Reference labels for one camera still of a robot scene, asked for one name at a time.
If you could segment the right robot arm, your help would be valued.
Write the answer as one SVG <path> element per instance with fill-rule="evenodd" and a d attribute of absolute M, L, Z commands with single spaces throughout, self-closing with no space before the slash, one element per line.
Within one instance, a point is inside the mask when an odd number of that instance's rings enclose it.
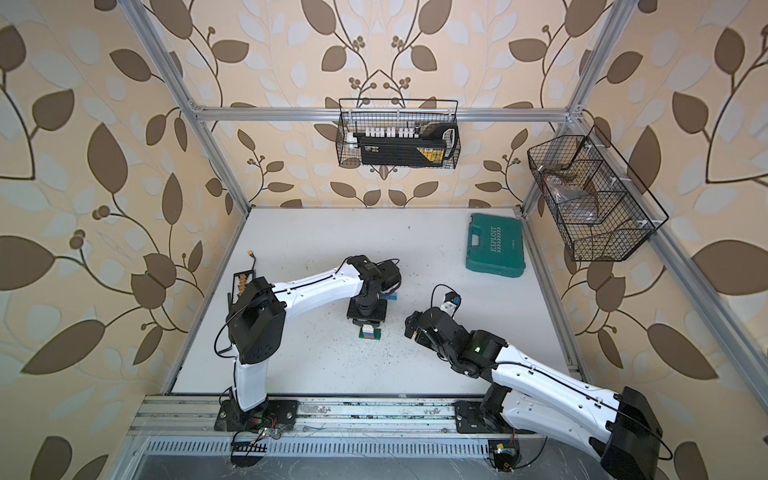
<path fill-rule="evenodd" d="M 438 307 L 407 317 L 404 334 L 453 371 L 489 382 L 485 421 L 568 444 L 598 460 L 615 479 L 655 478 L 663 430 L 641 392 L 582 382 L 495 334 L 466 330 Z"/>

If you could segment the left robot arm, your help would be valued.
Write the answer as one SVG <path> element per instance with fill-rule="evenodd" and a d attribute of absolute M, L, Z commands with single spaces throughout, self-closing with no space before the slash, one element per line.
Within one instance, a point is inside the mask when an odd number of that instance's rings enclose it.
<path fill-rule="evenodd" d="M 388 298 L 402 284 L 399 260 L 346 257 L 333 269 L 294 281 L 271 283 L 253 268 L 233 275 L 221 331 L 231 346 L 216 355 L 234 361 L 231 401 L 249 414 L 267 401 L 268 360 L 279 349 L 287 321 L 346 300 L 346 317 L 365 338 L 380 336 Z"/>

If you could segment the dark green lego brick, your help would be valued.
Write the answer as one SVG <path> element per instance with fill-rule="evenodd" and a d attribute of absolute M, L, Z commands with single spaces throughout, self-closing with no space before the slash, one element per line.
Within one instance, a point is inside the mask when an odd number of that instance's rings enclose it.
<path fill-rule="evenodd" d="M 360 339 L 369 339 L 369 340 L 379 341 L 381 339 L 381 330 L 375 329 L 374 332 L 370 335 L 368 335 L 366 332 L 360 331 L 358 334 L 358 337 Z"/>

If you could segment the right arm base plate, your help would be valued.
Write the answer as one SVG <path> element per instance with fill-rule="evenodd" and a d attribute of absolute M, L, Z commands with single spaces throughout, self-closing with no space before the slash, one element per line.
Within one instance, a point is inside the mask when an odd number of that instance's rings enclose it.
<path fill-rule="evenodd" d="M 455 428 L 459 434 L 492 434 L 498 429 L 489 426 L 478 401 L 459 400 L 453 404 Z"/>

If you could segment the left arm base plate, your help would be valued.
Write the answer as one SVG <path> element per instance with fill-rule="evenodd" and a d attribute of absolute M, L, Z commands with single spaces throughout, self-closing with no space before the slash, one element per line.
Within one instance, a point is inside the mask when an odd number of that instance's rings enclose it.
<path fill-rule="evenodd" d="M 299 402 L 296 400 L 267 399 L 256 408 L 243 411 L 234 399 L 220 402 L 214 430 L 221 432 L 256 432 L 261 429 L 286 428 L 292 430 L 297 419 Z"/>

